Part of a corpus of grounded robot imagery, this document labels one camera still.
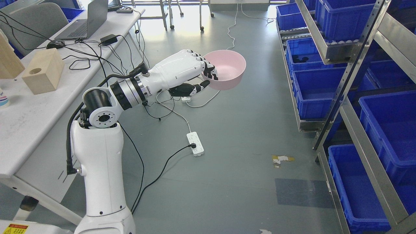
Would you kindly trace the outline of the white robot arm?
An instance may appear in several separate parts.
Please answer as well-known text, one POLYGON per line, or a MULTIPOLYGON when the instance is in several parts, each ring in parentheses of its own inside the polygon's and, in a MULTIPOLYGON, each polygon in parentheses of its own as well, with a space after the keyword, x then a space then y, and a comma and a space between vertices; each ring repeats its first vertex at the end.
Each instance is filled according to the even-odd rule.
POLYGON ((145 100, 148 90, 134 77, 147 73, 141 63, 122 83, 110 88, 88 89, 82 99, 85 108, 81 122, 71 124, 71 149, 79 160, 76 169, 84 177, 86 215, 76 234, 135 234, 136 226, 129 210, 123 187, 123 133, 117 122, 122 111, 132 108, 134 101, 145 100))

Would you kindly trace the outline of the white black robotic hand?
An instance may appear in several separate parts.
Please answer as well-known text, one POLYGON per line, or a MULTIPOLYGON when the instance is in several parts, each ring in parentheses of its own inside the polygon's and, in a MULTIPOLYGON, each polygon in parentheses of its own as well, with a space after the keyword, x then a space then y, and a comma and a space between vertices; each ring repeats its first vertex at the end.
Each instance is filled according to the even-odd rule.
POLYGON ((190 97, 205 89, 211 80, 218 80, 218 73, 213 64, 201 54, 190 49, 183 49, 165 58, 150 69, 146 75, 139 74, 142 84, 153 94, 159 89, 167 89, 171 96, 190 97), (199 75, 207 80, 200 84, 186 83, 199 75))

